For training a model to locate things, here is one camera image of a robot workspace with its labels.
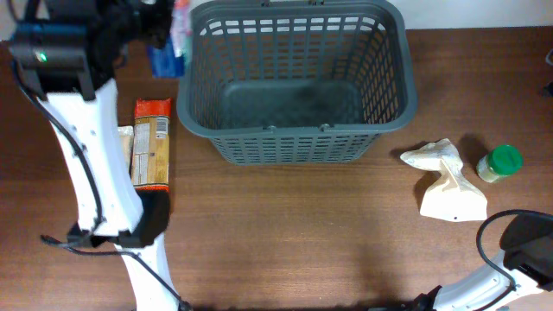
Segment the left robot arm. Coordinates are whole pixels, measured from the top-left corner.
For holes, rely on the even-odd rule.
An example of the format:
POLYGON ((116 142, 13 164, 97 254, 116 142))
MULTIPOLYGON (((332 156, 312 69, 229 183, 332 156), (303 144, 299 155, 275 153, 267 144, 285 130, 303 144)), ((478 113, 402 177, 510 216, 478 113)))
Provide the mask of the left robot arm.
POLYGON ((30 1, 8 44, 22 93, 51 123, 78 201, 78 220, 65 241, 49 246, 98 257, 114 245, 129 273, 140 310, 187 310, 168 270, 166 192, 134 188, 118 134, 115 71, 135 40, 166 43, 170 1, 48 1, 47 17, 30 1))

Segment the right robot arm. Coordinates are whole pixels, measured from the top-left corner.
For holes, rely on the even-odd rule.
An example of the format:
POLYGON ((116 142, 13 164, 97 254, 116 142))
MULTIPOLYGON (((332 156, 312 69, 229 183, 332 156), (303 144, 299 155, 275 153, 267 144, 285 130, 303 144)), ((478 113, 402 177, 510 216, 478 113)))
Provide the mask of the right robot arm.
POLYGON ((552 290, 552 216, 512 209, 486 219, 476 233, 476 248, 485 262, 459 282, 438 286, 417 297, 412 310, 497 310, 519 298, 552 290), (482 246, 485 229, 512 216, 490 258, 482 246))

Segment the blue cardboard box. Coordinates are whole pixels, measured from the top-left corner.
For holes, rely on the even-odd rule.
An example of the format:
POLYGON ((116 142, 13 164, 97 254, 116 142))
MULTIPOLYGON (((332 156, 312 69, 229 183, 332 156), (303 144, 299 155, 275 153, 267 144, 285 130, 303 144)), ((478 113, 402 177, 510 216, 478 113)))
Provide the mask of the blue cardboard box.
POLYGON ((192 57, 193 27, 191 0, 177 0, 172 13, 169 38, 163 48, 147 48, 152 76, 176 79, 185 74, 192 57))

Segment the orange pasta package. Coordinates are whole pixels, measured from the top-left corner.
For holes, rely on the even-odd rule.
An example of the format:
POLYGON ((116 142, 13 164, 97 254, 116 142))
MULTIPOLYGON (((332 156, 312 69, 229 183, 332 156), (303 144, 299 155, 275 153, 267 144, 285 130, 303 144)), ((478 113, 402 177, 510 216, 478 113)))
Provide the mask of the orange pasta package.
POLYGON ((134 112, 131 181, 136 190, 169 192, 172 99, 138 99, 134 112))

